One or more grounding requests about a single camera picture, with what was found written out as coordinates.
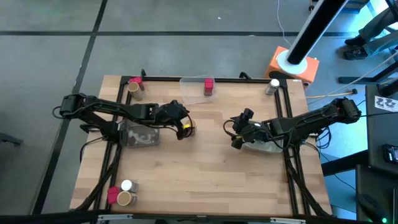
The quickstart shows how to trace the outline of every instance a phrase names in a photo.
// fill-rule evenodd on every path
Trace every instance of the wooden tabletop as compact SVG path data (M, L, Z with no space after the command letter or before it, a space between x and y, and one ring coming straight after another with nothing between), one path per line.
M120 76L106 75L99 97L116 101ZM179 82L145 82L146 97L140 103L182 101ZM292 215L289 188L282 153L237 150L223 131L223 122L245 108L254 112L253 120L276 118L275 98L264 94L267 84L217 83L211 103L185 105L197 123L196 134L177 140L171 130L160 131L158 146L123 148L116 185L124 179L139 183L134 206L113 205L119 213L192 214L192 215ZM301 81L288 80L293 115L308 111ZM280 90L286 116L284 98ZM125 88L122 102L126 101ZM100 114L104 119L112 116ZM98 138L90 133L88 141ZM79 206L96 185L106 142L86 147L70 208ZM306 185L318 203L331 213L318 152L302 146L300 150ZM101 208L106 201L103 190ZM303 213L296 186L298 207Z

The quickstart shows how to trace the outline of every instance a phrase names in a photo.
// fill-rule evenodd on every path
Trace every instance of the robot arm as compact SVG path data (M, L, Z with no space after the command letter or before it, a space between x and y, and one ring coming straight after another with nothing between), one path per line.
M60 117L55 115L56 117L61 119L78 118L87 123L82 124L81 129L87 133L90 129L99 129L105 140L112 142L119 141L117 123L104 120L95 114L95 111L121 116L151 128L176 126L178 140L187 137L188 133L183 128L181 119L187 117L189 111L176 100L162 106L157 103L124 105L79 93L65 96L58 108L60 108Z
M232 137L232 146L240 149L245 142L260 140L264 142L280 139L294 144L306 140L311 133L321 133L334 123L355 123L361 116L360 110L353 100L338 98L324 107L295 116L293 118L275 118L260 123L252 122L253 111L246 108L243 113L233 120L236 134L228 133Z

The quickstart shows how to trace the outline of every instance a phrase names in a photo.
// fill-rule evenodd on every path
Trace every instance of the black shoe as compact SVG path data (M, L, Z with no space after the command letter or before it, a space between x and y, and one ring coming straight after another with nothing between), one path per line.
M364 44L366 44L366 41L360 35L358 35L352 39L345 40L344 43L349 46L362 47Z
M347 60L362 60L368 56L363 47L354 50L346 50L343 52L344 58Z

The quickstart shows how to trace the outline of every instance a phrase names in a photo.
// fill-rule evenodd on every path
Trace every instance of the transparent bin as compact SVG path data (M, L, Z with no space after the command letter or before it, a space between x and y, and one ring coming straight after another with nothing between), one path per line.
M146 147L157 146L160 143L159 129L134 123L124 119L119 123L120 138L122 146Z
M213 80L213 91L211 96L205 95L205 80ZM185 77L180 79L181 95L185 105L192 105L195 103L211 102L216 96L216 82L214 77L199 76L199 77Z

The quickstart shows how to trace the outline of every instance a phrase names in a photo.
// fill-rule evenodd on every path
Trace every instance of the black pole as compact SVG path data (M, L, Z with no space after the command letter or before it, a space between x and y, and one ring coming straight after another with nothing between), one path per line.
M382 96L391 96L398 91L398 80L395 80L388 86L380 88L379 92Z
M317 3L314 11L305 22L303 29L289 49L287 61L298 65L309 53L326 28L334 20L347 0L323 0Z

